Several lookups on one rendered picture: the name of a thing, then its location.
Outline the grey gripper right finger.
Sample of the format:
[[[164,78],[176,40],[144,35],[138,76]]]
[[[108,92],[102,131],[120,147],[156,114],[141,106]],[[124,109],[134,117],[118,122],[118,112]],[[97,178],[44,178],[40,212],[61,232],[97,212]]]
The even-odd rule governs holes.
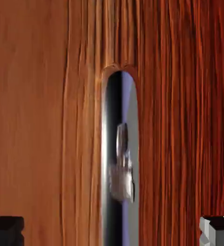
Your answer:
[[[224,216],[200,217],[200,246],[224,246]]]

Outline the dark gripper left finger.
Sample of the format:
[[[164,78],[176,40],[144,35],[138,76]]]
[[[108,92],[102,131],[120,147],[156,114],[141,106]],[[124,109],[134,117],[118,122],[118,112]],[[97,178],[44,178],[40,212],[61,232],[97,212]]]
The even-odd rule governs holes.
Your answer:
[[[23,217],[0,216],[0,246],[24,246],[23,229]]]

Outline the reddish wooden drawer front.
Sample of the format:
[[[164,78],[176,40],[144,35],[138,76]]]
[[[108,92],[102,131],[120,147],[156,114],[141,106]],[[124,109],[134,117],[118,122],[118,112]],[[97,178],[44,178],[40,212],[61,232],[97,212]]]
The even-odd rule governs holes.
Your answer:
[[[224,0],[0,0],[0,215],[25,246],[101,246],[102,73],[128,68],[139,244],[224,215]]]

